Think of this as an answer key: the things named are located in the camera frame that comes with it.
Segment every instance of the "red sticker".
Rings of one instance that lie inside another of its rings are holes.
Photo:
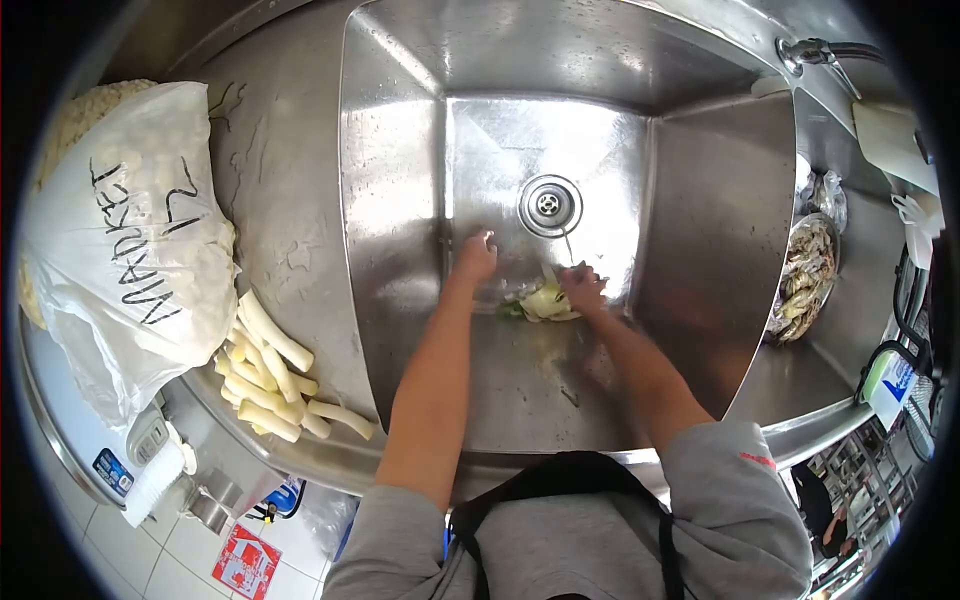
[[[213,576],[245,598],[263,600],[279,563],[279,550],[237,523],[213,566]]]

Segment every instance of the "black marker writing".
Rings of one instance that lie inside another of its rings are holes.
[[[167,192],[165,199],[167,223],[173,223],[174,221],[174,210],[170,202],[174,196],[181,194],[188,198],[196,198],[199,194],[197,186],[193,183],[193,178],[190,177],[190,171],[186,166],[186,159],[183,156],[180,157],[180,162],[183,165],[183,174],[186,176],[186,180],[192,188],[192,191],[174,188]],[[142,263],[150,253],[149,242],[143,239],[144,235],[141,228],[126,225],[127,217],[130,214],[130,207],[127,205],[127,202],[130,200],[130,193],[127,191],[127,188],[120,183],[110,181],[110,178],[120,170],[121,166],[121,164],[117,164],[100,175],[97,175],[93,172],[93,159],[91,158],[89,163],[90,185],[93,186],[93,194],[97,206],[99,206],[100,211],[104,213],[104,224],[107,226],[106,234],[120,233],[113,243],[113,256],[110,261],[117,262],[123,259],[127,268],[123,274],[120,275],[117,283],[120,285],[133,286],[132,290],[124,294],[120,301],[124,304],[152,303],[153,306],[151,306],[143,319],[140,320],[140,323],[153,325],[164,319],[173,317],[183,309],[178,307],[170,310],[172,307],[168,307],[166,312],[160,311],[160,308],[173,297],[174,293],[169,289],[165,289],[168,287],[163,286],[163,284],[166,283],[166,279],[163,278],[158,271],[144,271],[139,269],[140,263]],[[164,230],[160,235],[166,236],[173,231],[188,227],[198,221],[200,221],[200,217],[177,223],[173,227]]]

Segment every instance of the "black apron strap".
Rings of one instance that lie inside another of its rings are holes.
[[[673,544],[673,516],[663,510],[657,497],[643,487],[623,465],[606,454],[589,451],[561,452],[527,468],[500,486],[453,510],[450,526],[477,565],[474,600],[490,600],[476,532],[484,518],[500,502],[577,493],[620,492],[638,498],[660,513],[660,569],[668,600],[684,597],[680,557]]]

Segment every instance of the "drain strainer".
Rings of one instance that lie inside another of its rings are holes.
[[[580,223],[584,206],[572,181],[541,175],[524,184],[518,212],[520,221],[534,235],[563,237]]]

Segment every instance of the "vegetable scraps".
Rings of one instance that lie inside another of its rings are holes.
[[[524,317],[530,323],[570,321],[580,318],[580,313],[570,306],[570,300],[566,298],[553,269],[546,264],[540,264],[540,267],[546,281],[533,294],[500,304],[497,314],[507,318]]]

